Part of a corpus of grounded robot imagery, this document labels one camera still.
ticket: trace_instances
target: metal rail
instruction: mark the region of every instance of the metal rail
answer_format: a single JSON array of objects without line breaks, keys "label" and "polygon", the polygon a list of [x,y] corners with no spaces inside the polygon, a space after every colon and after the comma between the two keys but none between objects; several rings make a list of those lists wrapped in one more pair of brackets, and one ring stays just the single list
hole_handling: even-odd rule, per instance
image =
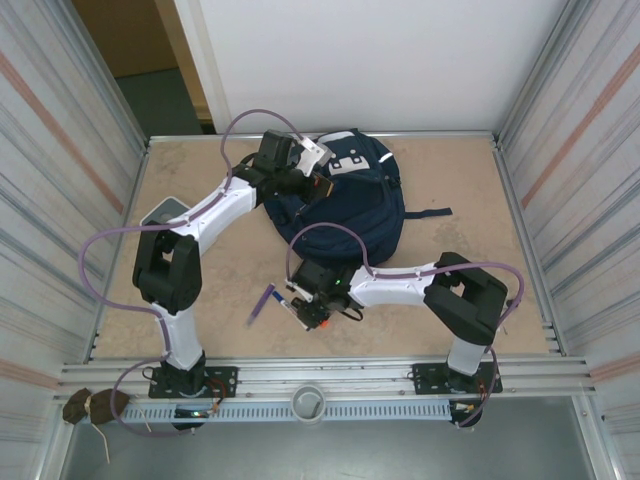
[{"label": "metal rail", "polygon": [[[333,400],[416,399],[413,382],[407,375],[414,363],[445,362],[442,356],[392,358],[238,358],[209,359],[207,366],[239,367],[236,397],[230,402],[287,401],[301,384],[318,385]],[[54,401],[64,403],[77,390],[99,391],[113,387],[120,374],[136,359],[94,360],[88,365],[65,366]],[[583,358],[548,355],[499,356],[504,387],[502,397],[573,396],[595,394]],[[120,388],[145,403],[167,403],[149,399],[149,381],[137,369]],[[420,398],[473,398],[473,395],[434,395]],[[198,403],[202,399],[183,399]]]}]

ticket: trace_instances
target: aluminum frame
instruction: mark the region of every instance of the aluminum frame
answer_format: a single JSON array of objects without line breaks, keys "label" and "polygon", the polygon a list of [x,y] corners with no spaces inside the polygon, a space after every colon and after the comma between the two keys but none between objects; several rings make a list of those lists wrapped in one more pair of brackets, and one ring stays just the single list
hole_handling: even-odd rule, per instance
[{"label": "aluminum frame", "polygon": [[[384,137],[479,137],[487,138],[493,142],[494,136],[490,132],[382,132],[373,133],[373,136]],[[230,140],[258,139],[261,135],[230,135]],[[167,141],[203,141],[220,139],[220,135],[198,135],[190,137],[152,137],[151,149],[155,143]],[[503,188],[514,225],[518,233],[523,254],[527,263],[527,269],[532,278],[536,298],[543,316],[542,328],[545,331],[549,354],[541,355],[500,355],[498,362],[504,391],[495,394],[502,398],[517,397],[571,397],[576,405],[576,415],[580,422],[585,444],[589,450],[594,471],[598,480],[619,478],[615,475],[615,463],[609,455],[610,449],[606,444],[606,437],[598,428],[596,422],[585,422],[581,418],[585,411],[585,405],[593,412],[593,402],[590,400],[595,395],[595,389],[589,376],[589,370],[583,358],[560,356],[563,350],[562,334],[555,328],[555,312],[553,304],[548,296],[548,289],[540,269],[531,240],[526,232],[526,225],[522,216],[519,202],[515,197],[509,174],[506,170],[501,150],[495,142],[491,144],[496,165],[500,173]],[[146,161],[141,169],[136,182],[136,188],[132,205],[140,190],[141,181],[146,168]],[[101,326],[104,310],[97,319],[97,326]],[[69,446],[73,428],[64,425],[60,418],[62,404],[69,395],[79,388],[89,388],[98,391],[110,388],[115,383],[122,371],[139,359],[90,359],[86,365],[66,365],[63,368],[60,387],[54,398],[54,411],[57,412],[58,421],[53,422],[54,429],[49,443],[47,456],[42,467],[42,475],[39,478],[58,478],[64,462],[65,452]],[[355,358],[235,358],[235,359],[208,359],[208,365],[235,365],[241,368],[241,383],[237,388],[234,399],[228,399],[233,403],[259,403],[282,402],[290,398],[291,393],[302,383],[314,382],[329,396],[331,400],[350,401],[389,401],[389,402],[415,402],[418,399],[425,400],[439,398],[449,399],[452,396],[416,396],[413,383],[407,378],[413,363],[420,362],[445,362],[443,356],[418,356],[418,357],[355,357]],[[147,396],[148,380],[142,377],[141,370],[132,372],[122,385],[123,390],[131,393],[139,405],[158,405],[167,403],[202,403],[202,400],[183,399],[149,399]],[[468,398],[473,396],[456,396],[455,398]]]}]

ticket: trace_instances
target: wire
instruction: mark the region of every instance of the wire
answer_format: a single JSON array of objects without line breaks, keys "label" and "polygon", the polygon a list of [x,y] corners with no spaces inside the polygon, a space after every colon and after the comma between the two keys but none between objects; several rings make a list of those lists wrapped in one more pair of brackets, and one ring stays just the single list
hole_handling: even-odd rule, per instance
[{"label": "wire", "polygon": [[[227,156],[227,154],[225,152],[225,146],[226,146],[226,143],[227,143],[227,138],[231,134],[231,130],[233,129],[233,127],[236,125],[236,123],[238,123],[238,121],[240,119],[246,117],[247,115],[251,115],[251,114],[254,114],[254,113],[264,113],[264,114],[276,117],[277,119],[279,119],[282,122],[284,122],[299,139],[302,139],[302,135],[300,134],[300,132],[293,126],[293,124],[291,122],[289,122],[289,120],[287,120],[282,115],[280,115],[280,114],[278,114],[276,112],[272,112],[271,110],[266,110],[266,109],[263,109],[263,108],[255,108],[255,109],[252,109],[252,110],[247,110],[246,112],[243,112],[240,115],[238,115],[236,118],[234,118],[231,121],[231,123],[229,124],[229,126],[225,130],[224,134],[222,135],[222,140],[220,141],[220,155],[222,155],[222,158],[224,159],[224,162],[225,162],[225,164],[227,166],[226,181],[225,181],[224,185],[222,186],[221,191],[213,198],[213,200],[211,200],[209,203],[207,203],[202,208],[197,210],[190,217],[190,220],[195,220],[200,215],[202,215],[203,213],[205,213],[208,210],[210,210],[211,208],[213,208],[222,199],[222,197],[224,196],[225,192],[229,189],[229,185],[231,184],[231,180],[233,179],[233,171],[232,171],[233,167],[231,165],[231,161],[229,160],[229,157]],[[142,432],[142,431],[135,430],[135,429],[129,427],[124,421],[122,421],[122,419],[120,418],[120,415],[116,411],[116,407],[115,407],[116,390],[118,389],[118,386],[120,385],[122,380],[124,380],[124,378],[129,373],[131,373],[133,370],[135,370],[136,368],[138,368],[138,367],[140,367],[142,365],[148,365],[148,364],[156,363],[156,362],[163,362],[167,358],[169,358],[169,355],[171,354],[171,340],[169,338],[169,331],[167,330],[167,325],[165,324],[165,321],[164,321],[164,318],[162,317],[162,314],[160,314],[159,312],[156,312],[155,310],[153,310],[151,308],[148,308],[148,307],[138,307],[138,306],[134,306],[134,305],[125,305],[123,303],[112,302],[111,300],[106,298],[104,295],[102,295],[100,292],[98,292],[95,288],[93,288],[93,285],[91,285],[91,282],[89,282],[89,278],[88,278],[87,272],[86,272],[86,266],[85,266],[86,256],[87,256],[87,251],[89,250],[89,247],[91,245],[93,245],[98,240],[100,240],[102,238],[105,238],[105,237],[108,237],[110,235],[120,235],[120,234],[123,234],[123,233],[133,233],[133,232],[161,232],[163,230],[170,230],[170,229],[173,229],[173,228],[184,226],[187,223],[188,222],[186,220],[184,220],[184,221],[181,221],[181,222],[176,222],[176,223],[171,223],[171,224],[163,224],[163,225],[145,225],[145,226],[131,226],[131,227],[111,228],[111,229],[108,229],[108,230],[104,230],[102,232],[98,232],[95,235],[92,235],[91,237],[89,237],[84,242],[84,244],[82,245],[82,248],[80,249],[80,253],[78,254],[78,274],[80,276],[80,281],[82,282],[82,285],[89,292],[89,294],[91,296],[93,296],[100,303],[102,303],[102,304],[104,304],[104,305],[106,305],[108,307],[117,308],[117,309],[120,309],[120,310],[127,310],[127,311],[130,311],[130,312],[150,313],[151,315],[154,315],[157,318],[158,323],[160,324],[160,330],[162,331],[162,338],[164,340],[164,345],[165,345],[165,351],[164,351],[163,355],[161,357],[158,357],[158,358],[150,358],[150,359],[143,360],[141,362],[136,363],[132,367],[126,369],[122,373],[122,375],[120,375],[118,380],[116,381],[116,383],[115,383],[115,385],[113,387],[113,391],[111,392],[111,397],[110,397],[110,401],[109,401],[109,406],[111,408],[111,414],[113,415],[113,418],[120,425],[125,427],[130,432],[135,433],[137,435],[142,435],[142,436],[145,436],[145,437],[172,437],[172,436],[182,435],[183,433],[188,433],[189,432],[188,430],[183,430],[181,432],[171,432],[171,433],[167,433],[167,432]]]},{"label": "wire", "polygon": [[[367,247],[364,244],[364,241],[360,238],[360,236],[353,230],[343,225],[338,225],[337,223],[331,223],[331,222],[318,222],[318,223],[308,225],[304,227],[302,230],[300,230],[291,239],[291,242],[289,242],[289,246],[287,247],[287,255],[285,257],[285,273],[286,273],[287,281],[289,282],[291,281],[291,253],[293,252],[294,244],[306,232],[319,227],[336,228],[338,230],[342,230],[343,232],[353,237],[358,242],[358,245],[360,245],[360,249],[362,250],[362,264],[364,268],[367,270],[367,272],[369,273],[369,275],[371,275],[374,279],[379,278],[379,279],[385,279],[385,280],[408,280],[408,279],[415,279],[416,276],[428,277],[428,276],[438,275],[441,273],[456,272],[460,270],[469,270],[472,268],[500,268],[502,270],[506,270],[508,272],[513,273],[518,279],[518,293],[516,294],[516,297],[513,299],[513,302],[511,302],[511,304],[507,307],[507,309],[498,319],[496,330],[497,328],[500,327],[500,325],[502,325],[502,322],[504,322],[505,319],[509,315],[511,315],[511,313],[518,307],[518,305],[522,301],[522,297],[524,295],[524,277],[522,276],[522,274],[517,268],[512,267],[511,265],[507,265],[506,263],[497,263],[497,262],[475,262],[475,263],[470,262],[470,263],[462,263],[458,265],[451,265],[448,267],[433,268],[431,270],[423,270],[415,273],[380,273],[374,270],[371,267],[371,265],[369,265],[369,259],[367,258]],[[496,352],[493,350],[493,347],[491,345],[487,347],[487,349],[485,350],[485,353],[487,352],[491,352],[491,356],[493,357],[493,377],[491,378],[491,384],[489,385],[489,389],[487,390],[487,394],[485,398],[480,402],[480,405],[478,406],[478,408],[474,409],[473,413],[469,417],[467,417],[464,421],[460,422],[458,424],[459,427],[464,427],[471,420],[473,420],[475,417],[480,415],[480,412],[482,411],[484,406],[487,404],[487,401],[489,400],[489,397],[493,392],[493,388],[495,387],[496,377],[498,375],[498,358],[496,356]]]},{"label": "wire", "polygon": [[111,463],[111,458],[109,457],[109,442],[107,442],[107,437],[105,436],[104,433],[102,433],[102,430],[100,430],[95,423],[92,423],[91,426],[102,437],[102,441],[104,442],[104,454],[107,457],[107,463],[110,464]]}]

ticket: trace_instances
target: white wall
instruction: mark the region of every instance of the white wall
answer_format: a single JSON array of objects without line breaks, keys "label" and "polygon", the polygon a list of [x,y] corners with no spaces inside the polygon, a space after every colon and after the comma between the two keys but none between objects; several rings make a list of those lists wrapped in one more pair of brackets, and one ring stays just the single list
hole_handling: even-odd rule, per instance
[{"label": "white wall", "polygon": [[218,131],[380,131],[497,128],[565,0],[176,3]]}]

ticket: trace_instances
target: purple pen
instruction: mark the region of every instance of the purple pen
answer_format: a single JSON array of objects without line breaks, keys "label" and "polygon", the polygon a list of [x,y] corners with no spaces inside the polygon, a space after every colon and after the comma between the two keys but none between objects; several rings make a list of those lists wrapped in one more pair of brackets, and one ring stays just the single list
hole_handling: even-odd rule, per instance
[{"label": "purple pen", "polygon": [[258,315],[260,315],[260,311],[264,307],[265,303],[267,303],[267,300],[269,300],[269,297],[271,296],[271,292],[273,292],[275,289],[276,289],[276,286],[273,283],[270,283],[267,289],[264,291],[264,293],[260,297],[260,300],[258,300],[258,303],[256,303],[256,306],[253,307],[253,310],[251,311],[251,315],[249,315],[249,318],[247,318],[247,323],[246,323],[247,327],[250,327],[251,325],[253,325],[253,322],[255,322]]}]

